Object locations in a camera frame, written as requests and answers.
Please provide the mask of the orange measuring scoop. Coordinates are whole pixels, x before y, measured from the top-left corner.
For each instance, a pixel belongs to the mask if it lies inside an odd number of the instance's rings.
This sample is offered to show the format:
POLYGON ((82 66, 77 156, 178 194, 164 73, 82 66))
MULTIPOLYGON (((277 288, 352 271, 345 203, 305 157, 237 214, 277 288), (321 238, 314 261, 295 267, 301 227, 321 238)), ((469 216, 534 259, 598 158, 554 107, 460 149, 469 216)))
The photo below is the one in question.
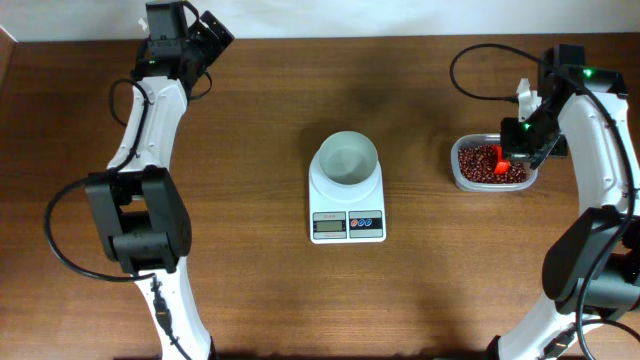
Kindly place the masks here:
POLYGON ((496 175, 504 175, 509 171, 510 162, 508 159, 503 157, 503 150, 500 145, 493 145, 493 151, 496 155, 496 166, 494 168, 494 173, 496 175))

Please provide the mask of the white bowl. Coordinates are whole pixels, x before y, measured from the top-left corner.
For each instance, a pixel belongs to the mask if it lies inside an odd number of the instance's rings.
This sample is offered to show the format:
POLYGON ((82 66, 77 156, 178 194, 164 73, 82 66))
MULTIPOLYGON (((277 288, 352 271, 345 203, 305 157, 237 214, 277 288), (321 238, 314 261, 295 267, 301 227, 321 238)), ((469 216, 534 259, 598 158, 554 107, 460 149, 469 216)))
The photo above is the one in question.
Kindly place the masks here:
POLYGON ((322 173, 340 185, 356 185, 367 180, 378 164, 373 142, 355 131, 329 136, 320 146, 318 161, 322 173))

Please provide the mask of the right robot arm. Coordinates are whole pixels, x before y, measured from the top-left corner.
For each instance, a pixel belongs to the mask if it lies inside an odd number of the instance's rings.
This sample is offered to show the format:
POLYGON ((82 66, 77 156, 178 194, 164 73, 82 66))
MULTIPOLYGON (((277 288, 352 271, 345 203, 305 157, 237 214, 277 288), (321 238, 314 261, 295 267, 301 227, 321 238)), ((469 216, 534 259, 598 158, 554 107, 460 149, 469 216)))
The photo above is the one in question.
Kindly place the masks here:
POLYGON ((614 70, 590 67, 579 45, 556 45, 536 58, 538 88, 521 81, 519 114, 501 123, 503 153, 537 169, 570 156, 579 216, 549 248, 543 293, 486 359, 557 359, 572 345, 590 352, 585 335, 622 328, 639 308, 639 165, 629 135, 627 89, 614 70))

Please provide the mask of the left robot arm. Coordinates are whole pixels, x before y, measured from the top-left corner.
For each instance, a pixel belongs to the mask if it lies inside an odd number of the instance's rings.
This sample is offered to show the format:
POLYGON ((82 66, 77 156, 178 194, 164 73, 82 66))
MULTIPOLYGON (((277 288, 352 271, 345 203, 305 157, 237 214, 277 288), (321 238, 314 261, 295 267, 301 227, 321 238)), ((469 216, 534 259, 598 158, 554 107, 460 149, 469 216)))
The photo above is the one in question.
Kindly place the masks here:
POLYGON ((132 108, 102 179, 85 192, 108 259, 136 284, 153 318, 163 359, 214 359, 189 282, 191 220, 170 175, 179 123, 193 88, 234 37, 188 1, 146 4, 149 35, 126 82, 132 108))

